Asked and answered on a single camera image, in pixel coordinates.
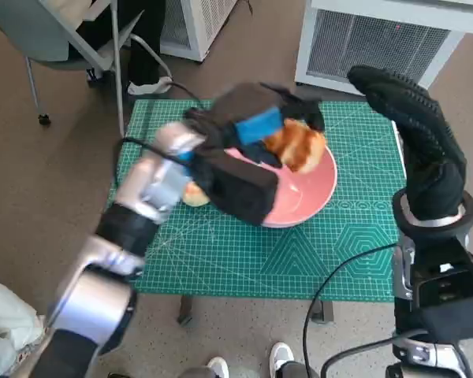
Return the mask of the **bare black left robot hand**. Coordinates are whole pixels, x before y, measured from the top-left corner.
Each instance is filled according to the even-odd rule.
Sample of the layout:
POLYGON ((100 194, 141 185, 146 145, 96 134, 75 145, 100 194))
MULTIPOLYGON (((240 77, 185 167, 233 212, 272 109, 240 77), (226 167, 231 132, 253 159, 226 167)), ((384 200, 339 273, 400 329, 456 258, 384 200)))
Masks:
POLYGON ((264 139, 284 127, 286 119, 306 122, 316 132, 325 130, 320 97, 300 97, 274 83, 239 83, 217 97, 209 108, 216 125, 230 129, 225 141, 255 163, 282 167, 278 154, 264 139))

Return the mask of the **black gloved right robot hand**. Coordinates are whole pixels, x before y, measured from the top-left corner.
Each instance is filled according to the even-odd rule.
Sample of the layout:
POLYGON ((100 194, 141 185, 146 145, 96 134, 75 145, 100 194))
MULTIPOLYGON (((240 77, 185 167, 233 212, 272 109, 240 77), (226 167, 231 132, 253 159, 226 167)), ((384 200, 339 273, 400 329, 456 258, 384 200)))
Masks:
POLYGON ((355 65, 349 82, 377 113, 396 124, 403 140, 409 208, 419 221, 458 214, 467 160, 439 103, 397 72, 355 65))

